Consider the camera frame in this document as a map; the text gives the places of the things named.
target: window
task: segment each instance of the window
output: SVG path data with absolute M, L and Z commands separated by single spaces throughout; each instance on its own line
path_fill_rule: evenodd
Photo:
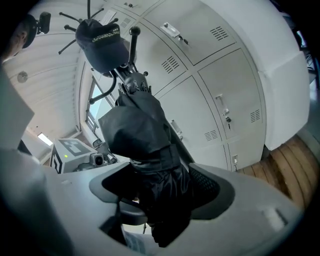
M 53 142 L 50 139 L 48 139 L 42 132 L 38 135 L 38 138 L 48 146 L 51 146 L 53 144 Z
M 102 94 L 102 91 L 99 85 L 97 84 L 96 80 L 93 78 L 89 99 L 94 98 L 100 94 Z M 98 120 L 101 117 L 103 117 L 107 112 L 109 112 L 112 108 L 113 108 L 113 104 L 107 97 L 96 101 L 92 105 L 88 104 L 88 107 L 86 110 L 86 123 L 90 127 L 91 131 L 93 131 L 93 133 L 99 139 L 103 140 L 103 137 L 101 136 L 101 131 L 99 129 Z

